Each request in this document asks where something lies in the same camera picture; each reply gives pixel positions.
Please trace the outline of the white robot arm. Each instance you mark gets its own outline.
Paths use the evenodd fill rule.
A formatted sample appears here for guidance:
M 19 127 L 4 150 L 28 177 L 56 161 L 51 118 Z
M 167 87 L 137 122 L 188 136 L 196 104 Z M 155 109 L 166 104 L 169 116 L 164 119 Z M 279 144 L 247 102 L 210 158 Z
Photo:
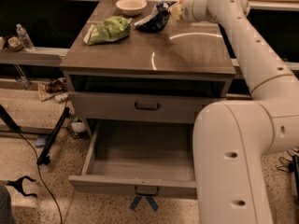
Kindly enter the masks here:
M 299 142 L 299 80 L 247 19 L 247 0 L 183 0 L 182 19 L 227 34 L 251 95 L 198 114 L 192 151 L 200 224 L 273 224 L 261 157 Z

